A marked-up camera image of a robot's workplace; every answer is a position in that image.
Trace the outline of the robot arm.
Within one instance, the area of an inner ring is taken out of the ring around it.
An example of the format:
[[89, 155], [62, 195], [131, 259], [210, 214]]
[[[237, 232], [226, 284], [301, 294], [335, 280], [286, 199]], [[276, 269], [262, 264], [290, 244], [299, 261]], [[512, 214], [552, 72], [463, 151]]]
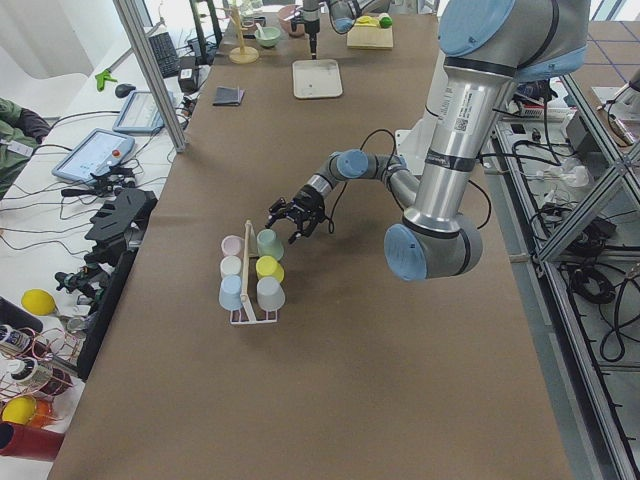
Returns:
[[318, 1], [304, 0], [291, 18], [291, 27], [297, 29], [302, 25], [309, 38], [309, 48], [312, 60], [317, 59], [317, 40], [321, 28], [320, 7], [324, 4], [328, 9], [329, 21], [338, 34], [346, 34], [355, 24], [356, 19], [368, 13], [386, 13], [391, 4], [390, 1], [366, 0], [366, 1]]
[[517, 85], [582, 66], [589, 10], [586, 1], [450, 2], [438, 31], [447, 84], [421, 177], [396, 154], [335, 152], [291, 201], [270, 207], [267, 223], [287, 219], [296, 226], [291, 242], [308, 237], [326, 220], [325, 200], [339, 183], [377, 179], [403, 208], [401, 223], [384, 238], [397, 277], [420, 281], [470, 271], [482, 239], [459, 207], [495, 110]]

